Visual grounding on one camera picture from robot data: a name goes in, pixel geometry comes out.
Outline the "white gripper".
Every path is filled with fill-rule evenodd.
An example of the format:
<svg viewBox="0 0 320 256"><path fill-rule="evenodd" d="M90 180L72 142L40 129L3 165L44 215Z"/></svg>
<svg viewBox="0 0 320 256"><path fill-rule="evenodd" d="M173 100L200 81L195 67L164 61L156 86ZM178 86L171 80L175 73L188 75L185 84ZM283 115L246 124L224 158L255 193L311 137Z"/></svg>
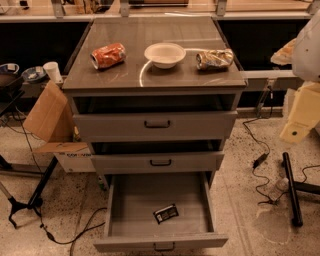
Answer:
<svg viewBox="0 0 320 256"><path fill-rule="evenodd" d="M319 122L320 83L305 81L294 92L293 104L280 138L287 143L300 143Z"/></svg>

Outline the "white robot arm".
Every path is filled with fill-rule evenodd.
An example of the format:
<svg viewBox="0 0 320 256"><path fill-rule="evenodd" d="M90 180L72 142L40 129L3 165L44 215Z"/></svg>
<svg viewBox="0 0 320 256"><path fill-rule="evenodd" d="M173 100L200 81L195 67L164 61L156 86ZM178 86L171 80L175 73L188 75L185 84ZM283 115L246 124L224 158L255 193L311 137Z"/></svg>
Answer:
<svg viewBox="0 0 320 256"><path fill-rule="evenodd" d="M280 133L283 141L299 143L320 121L320 10L295 39L272 55L271 62L291 64L293 74L304 81Z"/></svg>

